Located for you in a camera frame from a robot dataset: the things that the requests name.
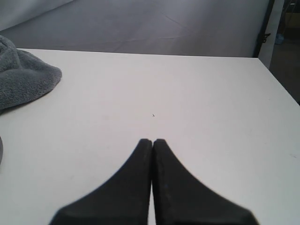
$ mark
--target table surface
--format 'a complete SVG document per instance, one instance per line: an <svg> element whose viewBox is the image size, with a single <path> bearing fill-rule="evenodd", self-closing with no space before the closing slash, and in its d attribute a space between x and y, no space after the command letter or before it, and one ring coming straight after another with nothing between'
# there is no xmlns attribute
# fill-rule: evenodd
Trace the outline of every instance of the table surface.
<svg viewBox="0 0 300 225"><path fill-rule="evenodd" d="M48 224L140 138L262 225L300 224L300 107L258 59L28 51L63 78L0 116L0 224Z"/></svg>

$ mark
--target gray fleece cloth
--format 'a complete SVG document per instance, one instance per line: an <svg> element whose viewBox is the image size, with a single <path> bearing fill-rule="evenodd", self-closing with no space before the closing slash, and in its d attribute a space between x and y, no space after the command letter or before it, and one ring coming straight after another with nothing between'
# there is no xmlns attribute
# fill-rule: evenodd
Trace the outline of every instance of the gray fleece cloth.
<svg viewBox="0 0 300 225"><path fill-rule="evenodd" d="M0 110L31 102L55 88L61 70L0 36Z"/></svg>

